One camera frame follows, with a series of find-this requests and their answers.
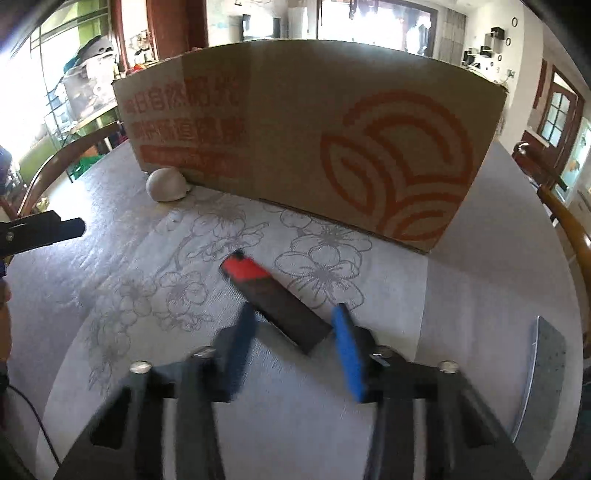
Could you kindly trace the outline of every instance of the wooden chair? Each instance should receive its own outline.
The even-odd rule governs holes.
[[[39,171],[33,177],[31,184],[18,209],[17,216],[24,217],[30,215],[33,207],[39,201],[39,198],[57,178],[66,171],[66,169],[80,160],[86,150],[104,138],[119,132],[120,122],[113,122],[103,128],[85,135],[67,144],[59,152],[52,155],[41,166]]]
[[[540,156],[540,153],[536,152],[535,149],[531,148],[527,142],[518,142],[513,148],[513,159],[519,165],[521,171],[525,173],[529,178],[534,180],[535,172],[543,172],[552,179],[553,182],[557,183],[558,186],[566,192],[569,187],[560,177],[560,174],[550,167]]]
[[[583,274],[587,298],[591,301],[591,238],[585,232],[583,226],[556,198],[548,188],[541,186],[538,189],[538,197],[545,204],[552,214],[558,219],[560,226],[569,239],[574,250],[574,256]],[[583,335],[583,356],[591,356],[591,321],[587,324],[587,332]]]

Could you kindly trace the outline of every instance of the white wall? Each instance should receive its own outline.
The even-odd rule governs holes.
[[[517,27],[511,25],[513,17],[518,20]],[[493,0],[467,16],[464,48],[479,49],[492,27],[505,29],[511,45],[502,43],[493,58],[477,57],[476,61],[489,80],[506,81],[509,94],[499,140],[511,152],[523,135],[534,103],[542,63],[543,25],[519,0]],[[514,70],[515,77],[507,79],[507,70]]]

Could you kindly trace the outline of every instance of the door window pane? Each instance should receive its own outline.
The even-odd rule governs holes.
[[[554,92],[552,95],[552,105],[556,108],[560,105],[560,98],[562,97],[562,93]]]
[[[552,132],[552,136],[550,137],[550,143],[552,144],[552,146],[558,146],[558,142],[560,142],[560,135],[562,135],[562,130],[554,127],[554,131]]]
[[[555,106],[550,105],[550,108],[548,109],[548,117],[546,120],[548,120],[548,122],[555,123],[557,113],[558,113],[558,109]]]
[[[569,111],[570,100],[566,98],[566,96],[562,96],[562,103],[560,104],[560,109],[566,113]]]
[[[550,138],[550,134],[552,133],[552,127],[553,125],[550,122],[546,122],[546,124],[544,125],[544,129],[542,130],[542,137],[544,137],[546,140]]]
[[[566,123],[566,113],[558,112],[556,117],[556,126],[561,130],[564,130],[564,124]]]

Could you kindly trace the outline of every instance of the doorway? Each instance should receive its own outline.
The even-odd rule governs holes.
[[[572,155],[569,161],[566,163],[562,175],[560,176],[564,183],[569,188],[568,192],[563,192],[558,186],[554,187],[554,192],[563,203],[566,203],[569,194],[572,192],[573,187],[579,177],[579,174],[583,170],[583,165],[587,160],[589,154],[589,148],[591,148],[591,124],[587,120],[583,119],[581,124],[580,134],[574,143]]]
[[[538,133],[548,142],[544,160],[556,171],[563,171],[581,123],[584,99],[556,67],[551,79]]]

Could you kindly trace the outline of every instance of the orange printed logo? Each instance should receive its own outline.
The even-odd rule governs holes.
[[[393,90],[357,102],[343,126],[320,140],[335,192],[374,219],[378,233],[433,245],[476,174],[460,121],[427,95]]]

